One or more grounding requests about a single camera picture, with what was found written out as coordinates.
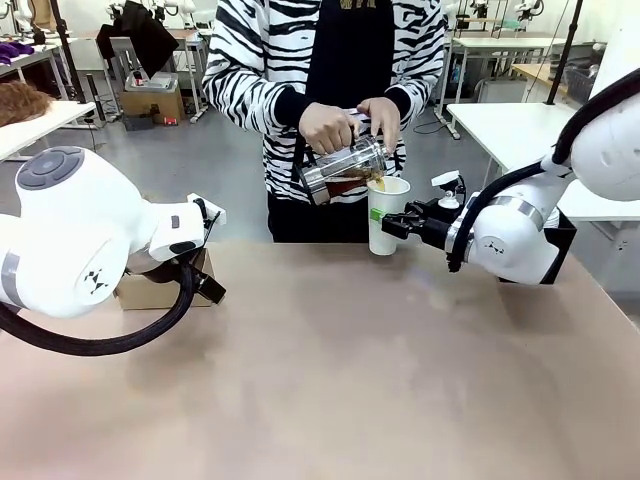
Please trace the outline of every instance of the black cable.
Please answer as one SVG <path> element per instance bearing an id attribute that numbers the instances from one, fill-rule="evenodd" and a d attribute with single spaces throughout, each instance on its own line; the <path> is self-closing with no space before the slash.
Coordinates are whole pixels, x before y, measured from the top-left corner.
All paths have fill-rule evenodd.
<path id="1" fill-rule="evenodd" d="M 503 177 L 500 177 L 496 181 L 492 182 L 487 188 L 480 192 L 480 195 L 478 195 L 474 199 L 473 203 L 471 203 L 471 205 L 469 206 L 469 210 L 464 216 L 462 223 L 460 224 L 460 228 L 458 229 L 458 233 L 456 234 L 456 239 L 453 243 L 451 253 L 447 256 L 450 272 L 458 272 L 462 267 L 462 263 L 464 262 L 464 254 L 467 248 L 467 243 L 469 241 L 469 235 L 471 233 L 471 228 L 476 222 L 480 212 L 489 204 L 491 199 L 493 199 L 493 197 L 498 195 L 503 190 L 509 188 L 512 185 L 515 185 L 525 178 L 532 177 L 533 175 L 537 175 L 542 172 L 543 170 L 541 164 L 540 162 L 538 162 L 533 165 L 529 165 L 527 167 L 507 173 Z"/>
<path id="2" fill-rule="evenodd" d="M 571 155 L 571 147 L 582 129 L 607 110 L 640 93 L 640 68 L 612 83 L 585 103 L 562 129 L 553 163 L 562 165 Z"/>
<path id="3" fill-rule="evenodd" d="M 415 127 L 415 128 L 413 129 L 413 131 L 414 131 L 415 133 L 417 133 L 418 135 L 431 135 L 431 134 L 433 134 L 433 133 L 437 133 L 437 132 L 439 132 L 440 130 L 442 130 L 443 128 L 445 128 L 445 125 L 442 125 L 442 126 L 440 126 L 439 128 L 437 128 L 437 129 L 435 129 L 435 130 L 432 130 L 431 132 L 419 132 L 419 131 L 418 131 L 418 128 L 420 128 L 420 127 L 426 127 L 427 125 L 431 125 L 431 123 L 425 123 L 424 125 L 418 125 L 417 127 Z"/>
<path id="4" fill-rule="evenodd" d="M 51 13 L 56 21 L 56 31 L 60 36 L 62 51 L 67 60 L 67 66 L 69 67 L 71 85 L 73 85 L 73 88 L 76 90 L 78 101 L 82 104 L 85 104 L 87 103 L 87 99 L 84 95 L 84 90 L 82 90 L 82 84 L 80 83 L 80 77 L 78 76 L 76 64 L 73 61 L 73 55 L 71 54 L 71 48 L 69 47 L 66 23 L 60 16 L 60 6 L 58 5 L 58 0 L 49 0 L 49 3 L 51 4 Z"/>
<path id="5" fill-rule="evenodd" d="M 467 205 L 467 185 L 464 183 L 464 178 L 462 177 L 462 175 L 460 175 L 460 183 L 462 183 L 462 188 L 464 190 L 464 200 L 462 200 L 462 206 L 466 206 Z"/>
<path id="6" fill-rule="evenodd" d="M 191 265 L 180 265 L 180 293 L 165 315 L 142 330 L 120 337 L 89 340 L 67 337 L 38 327 L 0 303 L 0 329 L 38 348 L 64 355 L 100 357 L 117 355 L 146 345 L 173 328 L 188 312 L 196 292 Z"/>
<path id="7" fill-rule="evenodd" d="M 93 136 L 93 128 L 91 128 L 91 125 L 89 125 L 89 133 L 91 134 L 91 143 L 93 144 L 93 153 L 98 153 L 96 152 L 96 138 Z"/>
<path id="8" fill-rule="evenodd" d="M 565 67 L 567 66 L 567 60 L 569 60 L 569 52 L 571 51 L 571 45 L 573 45 L 573 37 L 575 37 L 576 30 L 578 30 L 578 20 L 580 19 L 580 10 L 582 9 L 582 1 L 583 0 L 576 1 L 576 9 L 573 12 L 573 18 L 571 19 L 571 23 L 569 24 L 569 33 L 567 34 L 567 42 L 565 43 L 564 48 L 562 49 L 562 55 L 560 55 L 560 61 L 558 62 L 558 69 L 556 70 L 556 76 L 553 79 L 553 84 L 551 85 L 551 91 L 549 92 L 549 97 L 545 102 L 547 105 L 553 105 L 553 101 L 556 99 L 556 93 L 558 93 L 558 88 L 560 88 L 562 75 L 564 73 Z"/>
<path id="9" fill-rule="evenodd" d="M 538 13 L 532 13 L 531 14 L 532 17 L 539 17 L 540 15 L 542 15 L 544 13 L 544 0 L 540 0 L 540 5 L 542 6 L 540 11 Z"/>
<path id="10" fill-rule="evenodd" d="M 33 7 L 33 17 L 31 18 L 31 26 L 37 26 L 36 25 L 36 17 L 38 16 L 38 10 L 36 9 L 36 2 L 34 0 L 29 0 L 29 3 L 31 3 L 31 6 Z"/>
<path id="11" fill-rule="evenodd" d="M 531 95 L 531 92 L 533 91 L 533 88 L 536 86 L 538 78 L 540 77 L 540 72 L 542 72 L 542 67 L 544 67 L 544 63 L 547 61 L 547 57 L 551 53 L 551 48 L 553 47 L 553 41 L 556 39 L 556 36 L 558 35 L 558 30 L 560 30 L 560 25 L 562 24 L 562 19 L 564 18 L 564 14 L 567 11 L 567 7 L 568 6 L 569 6 L 569 0 L 567 0 L 567 3 L 564 4 L 564 9 L 562 10 L 562 15 L 560 15 L 560 21 L 558 22 L 558 25 L 556 26 L 556 31 L 553 32 L 553 37 L 551 38 L 551 46 L 547 50 L 547 53 L 544 55 L 544 57 L 542 59 L 542 62 L 540 62 L 540 68 L 538 68 L 538 73 L 536 74 L 536 78 L 533 79 L 533 83 L 531 84 L 531 88 L 527 92 L 527 97 L 525 98 L 524 103 L 527 103 L 529 101 L 529 95 Z"/>

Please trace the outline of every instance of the white paper cup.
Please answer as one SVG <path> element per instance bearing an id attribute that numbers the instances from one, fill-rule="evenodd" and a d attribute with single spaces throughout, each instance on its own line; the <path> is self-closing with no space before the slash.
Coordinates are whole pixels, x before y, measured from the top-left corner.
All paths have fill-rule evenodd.
<path id="1" fill-rule="evenodd" d="M 385 191 L 381 191 L 375 180 L 369 187 L 369 250 L 376 255 L 392 255 L 398 239 L 382 231 L 382 217 L 388 213 L 402 213 L 407 203 L 411 185 L 398 177 L 384 177 Z"/>

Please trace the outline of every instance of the zebra print sweater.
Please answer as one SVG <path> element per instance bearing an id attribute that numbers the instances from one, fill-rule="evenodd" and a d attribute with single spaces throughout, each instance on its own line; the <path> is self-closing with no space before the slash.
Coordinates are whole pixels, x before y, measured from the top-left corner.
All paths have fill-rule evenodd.
<path id="1" fill-rule="evenodd" d="M 264 135 L 267 191 L 279 199 L 309 201 L 300 181 L 292 178 L 297 130 L 281 124 L 274 110 L 285 89 L 305 93 L 321 1 L 218 0 L 204 91 L 236 125 Z M 392 5 L 390 88 L 401 88 L 410 99 L 404 129 L 424 110 L 442 71 L 444 26 L 440 0 L 392 0 Z M 400 175 L 405 160 L 400 139 L 387 175 Z M 332 201 L 353 202 L 365 194 L 359 189 Z"/>

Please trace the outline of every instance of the desk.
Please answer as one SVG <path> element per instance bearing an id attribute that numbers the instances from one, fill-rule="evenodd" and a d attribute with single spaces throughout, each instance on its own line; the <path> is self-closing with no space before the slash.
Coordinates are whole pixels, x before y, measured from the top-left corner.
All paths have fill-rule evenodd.
<path id="1" fill-rule="evenodd" d="M 453 37 L 451 39 L 451 47 L 447 55 L 444 68 L 444 82 L 442 85 L 442 91 L 440 92 L 440 104 L 436 109 L 435 115 L 438 120 L 447 127 L 453 138 L 460 139 L 460 134 L 456 130 L 456 119 L 453 118 L 451 122 L 447 121 L 443 116 L 443 109 L 445 104 L 445 96 L 448 83 L 448 72 L 451 66 L 454 50 L 458 48 L 462 50 L 462 65 L 460 66 L 460 80 L 458 81 L 458 89 L 456 91 L 456 104 L 460 103 L 460 97 L 462 96 L 462 85 L 464 83 L 464 76 L 467 68 L 467 61 L 469 58 L 524 58 L 533 59 L 536 50 L 540 50 L 542 54 L 544 50 L 552 45 L 561 45 L 565 43 L 561 38 L 547 38 L 547 37 Z"/>
<path id="2" fill-rule="evenodd" d="M 66 59 L 59 43 L 52 42 L 45 45 L 35 45 L 33 48 L 35 49 L 35 52 L 33 52 L 31 55 L 20 55 L 16 58 L 11 59 L 11 65 L 0 65 L 0 77 L 12 72 L 17 72 L 18 76 L 20 77 L 20 81 L 24 83 L 25 79 L 24 73 L 22 72 L 23 68 L 38 62 L 48 60 L 49 64 L 51 65 L 51 70 L 53 70 L 53 76 L 56 80 L 56 84 L 58 85 L 58 89 L 60 90 L 60 97 L 62 98 L 62 100 L 69 100 L 67 90 L 65 88 L 64 82 L 62 81 L 62 76 L 60 75 L 60 69 L 58 68 L 58 64 L 56 63 L 55 57 L 53 56 L 55 51 L 59 51 L 64 68 L 65 70 L 68 70 Z M 68 71 L 66 71 L 65 73 L 67 75 L 67 79 L 69 79 Z"/>
<path id="3" fill-rule="evenodd" d="M 540 103 L 546 102 L 553 85 L 551 79 L 551 65 L 549 63 L 517 63 L 512 67 L 527 79 L 527 87 L 522 97 L 522 102 Z M 581 107 L 581 104 L 569 97 L 569 91 L 564 83 L 558 87 L 556 101 L 561 101 L 574 109 Z"/>
<path id="4" fill-rule="evenodd" d="M 0 163 L 94 108 L 95 104 L 91 102 L 54 101 L 45 115 L 0 128 Z"/>
<path id="5" fill-rule="evenodd" d="M 561 104 L 484 103 L 450 105 L 449 112 L 491 156 L 486 184 L 497 167 L 508 171 L 539 160 L 556 143 L 575 110 Z M 574 222 L 592 222 L 612 240 L 608 260 L 599 276 L 601 285 L 606 285 L 622 262 L 629 243 L 638 235 L 640 201 L 605 200 L 574 180 L 558 207 Z"/>
<path id="6" fill-rule="evenodd" d="M 81 359 L 0 335 L 0 477 L 636 478 L 640 338 L 571 256 L 533 288 L 451 275 L 427 246 L 211 254 L 222 305 L 142 349 Z M 97 338 L 158 315 L 28 317 Z"/>

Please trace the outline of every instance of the black hose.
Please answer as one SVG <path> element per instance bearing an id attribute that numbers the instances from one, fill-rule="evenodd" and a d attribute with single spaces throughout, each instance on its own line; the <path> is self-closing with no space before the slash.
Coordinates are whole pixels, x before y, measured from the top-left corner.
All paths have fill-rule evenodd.
<path id="1" fill-rule="evenodd" d="M 542 172 L 543 170 L 540 162 L 534 163 L 533 165 L 529 165 L 527 167 L 507 173 L 503 177 L 500 177 L 496 181 L 492 182 L 487 188 L 480 192 L 480 195 L 478 195 L 473 200 L 473 203 L 471 203 L 467 214 L 464 216 L 464 219 L 460 224 L 458 233 L 456 234 L 456 239 L 453 243 L 451 253 L 447 256 L 450 272 L 455 273 L 458 272 L 460 268 L 462 268 L 462 263 L 464 262 L 464 253 L 467 248 L 467 242 L 469 241 L 471 228 L 476 222 L 476 219 L 478 218 L 480 212 L 487 205 L 489 205 L 491 199 L 493 199 L 493 197 L 498 195 L 506 188 L 515 185 L 525 178 L 532 177 Z"/>
<path id="2" fill-rule="evenodd" d="M 571 155 L 571 147 L 582 129 L 607 110 L 640 93 L 640 68 L 612 83 L 585 103 L 562 129 L 553 163 L 562 165 Z"/>
<path id="3" fill-rule="evenodd" d="M 180 293 L 175 304 L 159 320 L 142 330 L 101 340 L 67 337 L 40 328 L 0 303 L 0 329 L 35 347 L 77 357 L 117 355 L 146 345 L 173 328 L 189 310 L 196 292 L 189 264 L 180 265 Z"/>

